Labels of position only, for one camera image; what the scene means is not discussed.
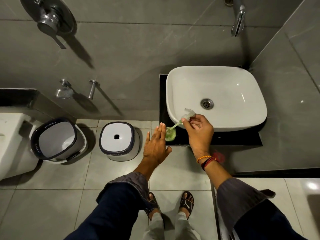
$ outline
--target person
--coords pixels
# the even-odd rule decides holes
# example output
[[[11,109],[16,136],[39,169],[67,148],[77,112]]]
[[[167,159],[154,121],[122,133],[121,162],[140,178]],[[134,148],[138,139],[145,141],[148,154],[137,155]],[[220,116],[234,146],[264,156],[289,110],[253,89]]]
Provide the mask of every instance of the person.
[[[210,156],[214,128],[200,114],[190,121],[182,120],[189,143],[199,166],[206,172],[217,190],[217,205],[223,222],[235,239],[305,239],[296,233],[285,215],[267,196],[239,179],[232,177],[215,158]],[[148,190],[151,174],[172,152],[166,148],[166,125],[150,132],[144,146],[143,158],[131,173],[110,181],[97,198],[97,207],[65,240],[129,239],[139,210],[145,210],[151,220],[144,240],[164,239],[164,223],[153,193]],[[180,200],[175,221],[176,239],[200,239],[188,218],[196,200],[188,191]]]

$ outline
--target person's left hand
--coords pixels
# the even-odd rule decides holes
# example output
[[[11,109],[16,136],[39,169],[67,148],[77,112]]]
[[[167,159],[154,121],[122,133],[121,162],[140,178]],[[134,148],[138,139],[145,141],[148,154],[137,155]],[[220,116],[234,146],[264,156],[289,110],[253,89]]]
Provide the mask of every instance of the person's left hand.
[[[160,123],[154,130],[151,139],[150,132],[148,132],[146,136],[143,159],[148,160],[157,166],[166,159],[170,152],[172,152],[170,146],[166,149],[166,125]]]

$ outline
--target sink drain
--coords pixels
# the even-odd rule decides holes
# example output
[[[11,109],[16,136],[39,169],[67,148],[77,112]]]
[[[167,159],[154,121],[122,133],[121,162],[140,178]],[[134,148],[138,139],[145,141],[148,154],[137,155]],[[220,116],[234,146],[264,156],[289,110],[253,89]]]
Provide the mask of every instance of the sink drain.
[[[208,98],[202,99],[200,104],[204,109],[212,109],[214,107],[214,102]]]

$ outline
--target white ceramic sink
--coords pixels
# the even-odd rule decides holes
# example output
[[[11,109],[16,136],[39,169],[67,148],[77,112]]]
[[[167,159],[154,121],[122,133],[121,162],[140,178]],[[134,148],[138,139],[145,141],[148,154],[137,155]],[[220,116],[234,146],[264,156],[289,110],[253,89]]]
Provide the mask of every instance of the white ceramic sink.
[[[204,109],[203,99],[210,99],[213,107]],[[266,103],[257,81],[250,72],[237,67],[175,68],[167,77],[166,102],[174,123],[185,114],[185,108],[192,109],[204,115],[216,132],[250,128],[267,117]]]

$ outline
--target stool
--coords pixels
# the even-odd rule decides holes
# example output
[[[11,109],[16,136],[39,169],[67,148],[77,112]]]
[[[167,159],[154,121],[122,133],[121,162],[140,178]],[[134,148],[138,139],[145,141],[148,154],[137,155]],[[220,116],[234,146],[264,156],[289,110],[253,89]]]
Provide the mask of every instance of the stool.
[[[111,122],[101,131],[100,150],[113,161],[134,159],[139,151],[140,136],[134,127],[126,122]]]

